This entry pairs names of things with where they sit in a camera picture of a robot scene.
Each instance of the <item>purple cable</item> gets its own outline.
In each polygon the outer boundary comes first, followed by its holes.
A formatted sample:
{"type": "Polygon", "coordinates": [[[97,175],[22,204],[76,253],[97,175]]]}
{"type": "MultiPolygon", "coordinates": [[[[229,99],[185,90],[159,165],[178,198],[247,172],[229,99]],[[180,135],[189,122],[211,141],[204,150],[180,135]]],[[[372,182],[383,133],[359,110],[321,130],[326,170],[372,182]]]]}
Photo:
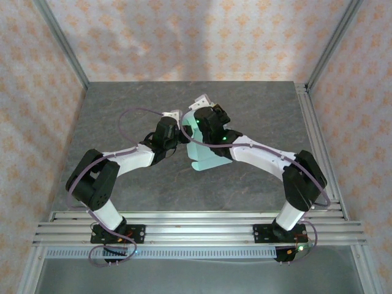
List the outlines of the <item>purple cable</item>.
{"type": "MultiPolygon", "coordinates": [[[[119,118],[118,118],[118,121],[117,121],[117,126],[118,126],[118,130],[119,130],[120,134],[121,134],[125,139],[129,140],[130,142],[132,142],[133,144],[135,144],[135,145],[137,146],[138,143],[137,143],[135,140],[133,140],[132,138],[129,138],[129,137],[124,133],[124,131],[121,129],[121,126],[120,126],[121,118],[122,118],[125,114],[127,114],[128,112],[130,112],[130,111],[135,111],[135,110],[144,110],[144,111],[148,111],[148,112],[151,112],[151,113],[155,113],[156,115],[161,115],[161,116],[162,116],[162,113],[160,113],[160,112],[158,112],[158,111],[155,111],[155,110],[148,109],[148,108],[144,108],[144,107],[130,107],[130,108],[128,108],[127,110],[125,110],[124,112],[122,112],[122,113],[120,114],[120,116],[119,116],[119,118]]],[[[120,153],[119,153],[119,154],[116,154],[116,156],[127,155],[127,154],[120,154],[120,153]]],[[[112,154],[112,155],[107,155],[107,156],[101,157],[101,158],[95,160],[94,162],[92,162],[91,164],[89,164],[89,165],[80,173],[80,175],[79,175],[79,176],[76,178],[76,180],[72,183],[72,185],[71,185],[71,187],[70,187],[70,189],[69,189],[69,191],[68,191],[67,200],[66,200],[68,208],[70,208],[70,209],[72,209],[72,210],[76,210],[76,211],[84,211],[84,210],[86,209],[86,207],[84,207],[84,206],[74,206],[74,205],[72,205],[72,192],[75,190],[75,187],[76,187],[77,184],[80,182],[80,180],[82,179],[82,177],[83,177],[90,169],[92,169],[93,166],[95,166],[95,164],[98,164],[99,162],[101,162],[101,161],[103,161],[103,160],[105,160],[105,159],[108,159],[108,158],[112,158],[112,157],[114,157],[114,156],[115,156],[115,155],[112,154]]]]}
{"type": "Polygon", "coordinates": [[[277,157],[279,157],[279,158],[283,157],[283,160],[286,160],[286,161],[290,162],[291,164],[295,165],[296,167],[298,167],[298,168],[299,168],[299,169],[300,169],[309,179],[311,179],[311,181],[315,184],[315,186],[320,190],[321,194],[323,195],[323,197],[324,197],[324,199],[325,199],[325,201],[326,201],[326,204],[323,204],[323,203],[314,203],[314,204],[315,204],[315,205],[322,206],[322,207],[329,207],[329,206],[331,205],[331,200],[328,198],[328,195],[327,195],[326,192],[324,191],[323,187],[322,187],[322,186],[319,184],[319,182],[317,182],[317,180],[316,180],[316,179],[315,179],[315,178],[314,178],[314,177],[313,177],[313,176],[312,176],[312,175],[311,175],[302,165],[300,165],[298,162],[292,160],[291,158],[288,158],[288,157],[286,157],[286,156],[283,156],[283,155],[281,155],[280,153],[278,153],[278,152],[276,152],[276,151],[274,151],[274,150],[272,150],[272,149],[270,149],[270,148],[268,148],[268,147],[265,147],[265,146],[260,146],[260,145],[255,145],[255,144],[252,144],[252,145],[251,145],[251,144],[247,144],[247,143],[212,145],[212,144],[206,144],[206,143],[199,142],[199,141],[197,141],[197,140],[191,138],[191,137],[185,132],[184,126],[183,126],[183,119],[184,119],[184,116],[185,116],[185,115],[186,115],[186,113],[182,115],[181,120],[180,120],[179,127],[180,127],[180,129],[181,129],[181,132],[184,134],[184,136],[185,136],[188,140],[190,140],[190,141],[192,141],[192,142],[194,142],[194,143],[196,143],[196,144],[199,144],[199,145],[202,145],[202,146],[209,147],[209,148],[231,148],[231,147],[251,147],[251,148],[257,148],[257,149],[261,149],[261,150],[267,151],[267,152],[269,152],[269,153],[271,153],[271,154],[273,154],[273,155],[275,155],[275,156],[277,156],[277,157]]]}
{"type": "MultiPolygon", "coordinates": [[[[281,262],[281,264],[285,263],[287,265],[291,265],[293,262],[299,262],[299,261],[303,260],[305,257],[307,257],[309,255],[309,253],[311,253],[312,250],[315,249],[315,247],[317,245],[317,241],[319,240],[319,236],[317,234],[317,230],[316,230],[316,227],[314,226],[314,224],[312,224],[308,220],[302,220],[300,222],[300,224],[308,224],[308,225],[310,225],[313,228],[313,231],[314,231],[314,243],[313,243],[312,247],[309,248],[309,251],[307,252],[307,254],[305,254],[303,257],[301,257],[299,259],[292,260],[291,262],[281,262]]],[[[277,249],[286,249],[286,248],[287,249],[291,249],[292,246],[282,246],[282,247],[278,247],[277,249]]]]}
{"type": "MultiPolygon", "coordinates": [[[[91,163],[90,163],[90,164],[89,164],[89,165],[88,165],[88,166],[87,166],[87,167],[77,176],[77,178],[73,181],[71,187],[69,188],[69,191],[68,191],[68,194],[67,194],[67,204],[68,204],[68,206],[69,206],[70,208],[73,208],[73,209],[77,208],[77,209],[79,209],[79,210],[82,210],[82,208],[83,208],[83,210],[85,210],[85,209],[87,208],[87,207],[84,207],[84,206],[72,206],[72,205],[70,205],[70,202],[72,201],[72,192],[75,190],[75,187],[77,186],[77,184],[79,183],[79,181],[82,179],[82,177],[84,177],[84,175],[85,175],[88,171],[90,171],[90,169],[93,168],[93,166],[95,166],[96,164],[98,164],[99,162],[101,162],[101,161],[103,161],[103,160],[105,160],[105,159],[109,159],[109,158],[117,157],[117,156],[129,155],[129,154],[132,154],[132,153],[136,152],[136,150],[137,150],[137,148],[134,148],[134,149],[131,149],[131,150],[128,150],[128,151],[123,151],[123,152],[118,152],[118,153],[109,154],[109,155],[106,155],[106,156],[102,156],[101,158],[98,158],[97,160],[91,162],[91,163]]],[[[135,254],[135,252],[136,252],[136,249],[137,249],[136,243],[135,243],[132,239],[130,239],[129,237],[124,236],[124,235],[121,235],[121,234],[118,234],[118,233],[116,233],[116,232],[110,230],[110,229],[109,229],[108,227],[106,227],[103,223],[101,223],[101,221],[95,216],[95,214],[94,214],[91,210],[88,210],[88,214],[89,214],[89,215],[90,215],[90,216],[91,216],[91,217],[92,217],[92,218],[93,218],[102,228],[104,228],[104,229],[105,229],[107,232],[109,232],[110,234],[115,235],[115,236],[117,236],[117,237],[120,237],[120,238],[122,238],[122,239],[128,240],[128,241],[130,241],[132,244],[135,245],[135,249],[134,249],[133,253],[131,253],[130,255],[128,255],[128,256],[127,256],[126,258],[124,258],[123,260],[121,260],[121,261],[119,261],[119,262],[116,262],[116,264],[118,265],[118,264],[120,264],[120,263],[123,263],[123,262],[128,261],[128,260],[131,258],[131,256],[133,256],[133,255],[135,254]]],[[[91,251],[90,251],[90,253],[89,253],[89,255],[88,255],[89,261],[90,261],[90,263],[91,263],[92,265],[97,266],[97,267],[99,267],[99,268],[103,268],[103,267],[105,267],[105,266],[110,266],[111,263],[100,265],[100,264],[97,264],[97,263],[95,263],[95,262],[93,262],[93,261],[91,260],[91,254],[92,254],[92,252],[93,252],[95,249],[97,249],[97,248],[121,249],[121,247],[107,246],[107,245],[98,245],[98,246],[92,248],[91,251]]]]}
{"type": "Polygon", "coordinates": [[[75,190],[77,184],[80,182],[80,180],[82,179],[82,177],[84,177],[84,175],[90,171],[90,169],[92,169],[96,164],[98,164],[99,162],[105,160],[105,159],[109,159],[112,157],[116,157],[116,156],[124,156],[124,155],[129,155],[132,154],[134,152],[136,152],[136,148],[129,150],[129,151],[124,151],[124,152],[120,152],[120,153],[113,153],[113,154],[109,154],[109,155],[105,155],[102,156],[101,158],[98,158],[97,160],[91,162],[78,176],[77,178],[73,181],[71,187],[69,188],[68,194],[67,194],[67,205],[70,209],[73,210],[79,210],[79,211],[84,211],[86,210],[85,206],[74,206],[72,205],[72,192],[75,190]]]}
{"type": "MultiPolygon", "coordinates": [[[[110,234],[112,234],[112,235],[115,235],[115,236],[117,236],[117,237],[119,237],[119,238],[122,238],[122,239],[124,239],[124,240],[128,240],[129,242],[131,242],[131,243],[134,245],[134,251],[133,251],[131,254],[129,254],[126,258],[124,258],[124,259],[122,259],[122,260],[120,260],[120,261],[116,261],[115,264],[116,264],[116,265],[119,265],[120,263],[124,263],[124,262],[127,262],[128,260],[130,260],[130,258],[131,258],[132,256],[134,256],[134,254],[136,253],[136,250],[137,250],[137,244],[136,244],[136,242],[135,242],[134,240],[132,240],[131,238],[127,237],[127,236],[124,236],[124,235],[122,235],[122,234],[119,234],[119,233],[116,233],[116,232],[110,230],[108,227],[106,227],[103,223],[100,222],[100,220],[98,219],[98,217],[96,217],[96,215],[95,215],[91,210],[89,210],[89,211],[87,211],[87,212],[88,212],[88,214],[89,214],[89,215],[90,215],[90,216],[91,216],[91,217],[92,217],[92,218],[93,218],[102,228],[104,228],[108,233],[110,233],[110,234]]],[[[110,263],[102,263],[102,264],[93,262],[93,260],[92,260],[92,258],[91,258],[91,255],[92,255],[92,252],[93,252],[95,249],[97,249],[97,248],[123,249],[122,247],[119,247],[119,246],[108,246],[108,245],[98,245],[98,246],[95,246],[94,248],[92,248],[92,249],[90,250],[90,253],[88,254],[88,261],[89,261],[92,265],[94,265],[94,266],[96,266],[96,267],[98,267],[98,268],[105,268],[106,266],[111,266],[111,262],[110,262],[110,263]]]]}
{"type": "Polygon", "coordinates": [[[120,114],[120,116],[119,116],[119,118],[118,118],[118,120],[117,120],[117,127],[118,127],[118,130],[119,130],[120,134],[121,134],[125,139],[127,139],[128,141],[130,141],[130,142],[132,142],[133,144],[137,145],[138,142],[136,142],[134,139],[128,137],[128,135],[125,134],[125,132],[122,130],[121,125],[120,125],[121,118],[122,118],[124,115],[126,115],[128,112],[130,112],[130,111],[135,111],[135,110],[144,110],[144,111],[148,111],[148,112],[151,112],[151,113],[155,113],[156,115],[161,115],[161,116],[162,116],[163,114],[162,114],[161,112],[158,112],[158,111],[155,111],[155,110],[151,110],[151,109],[148,109],[148,108],[144,108],[144,107],[131,107],[131,108],[128,108],[127,110],[125,110],[123,113],[120,114]]]}

